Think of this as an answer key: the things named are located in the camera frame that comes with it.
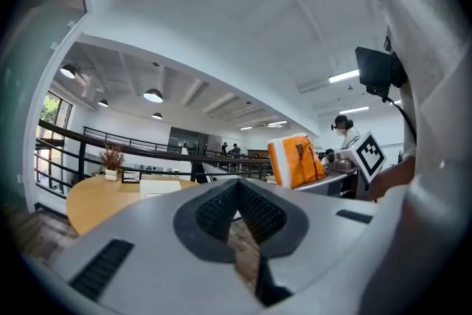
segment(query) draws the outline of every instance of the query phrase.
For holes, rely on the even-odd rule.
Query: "orange bag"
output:
[[[268,141],[277,185],[295,188],[326,177],[307,134],[295,134]]]

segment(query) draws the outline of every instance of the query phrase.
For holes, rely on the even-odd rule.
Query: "wooden table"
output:
[[[79,235],[84,235],[128,205],[139,201],[139,184],[122,184],[120,179],[106,181],[104,176],[95,176],[77,183],[70,190],[66,200],[67,216]],[[165,176],[146,179],[179,181],[182,189],[198,185],[193,181]]]

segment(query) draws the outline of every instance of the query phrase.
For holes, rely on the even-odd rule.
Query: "tree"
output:
[[[46,122],[54,123],[56,112],[58,111],[59,100],[50,99],[49,95],[44,98],[44,106],[41,111],[41,119]]]

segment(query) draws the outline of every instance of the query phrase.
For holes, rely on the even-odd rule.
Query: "potted plant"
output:
[[[105,145],[105,150],[100,151],[100,159],[105,167],[105,180],[116,181],[118,178],[118,169],[125,161],[125,155],[117,145]]]

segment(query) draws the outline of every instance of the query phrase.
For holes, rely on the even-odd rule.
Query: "black cable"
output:
[[[413,124],[412,124],[412,121],[410,121],[409,117],[406,115],[405,111],[400,107],[398,106],[397,104],[394,103],[394,101],[388,97],[388,96],[381,96],[378,94],[378,96],[382,97],[382,100],[387,100],[389,101],[394,107],[396,107],[396,109],[398,109],[401,113],[401,115],[403,116],[403,118],[405,119],[405,122],[406,124],[408,125],[412,135],[413,135],[413,139],[414,139],[414,143],[416,143],[416,130],[414,129],[413,127]]]

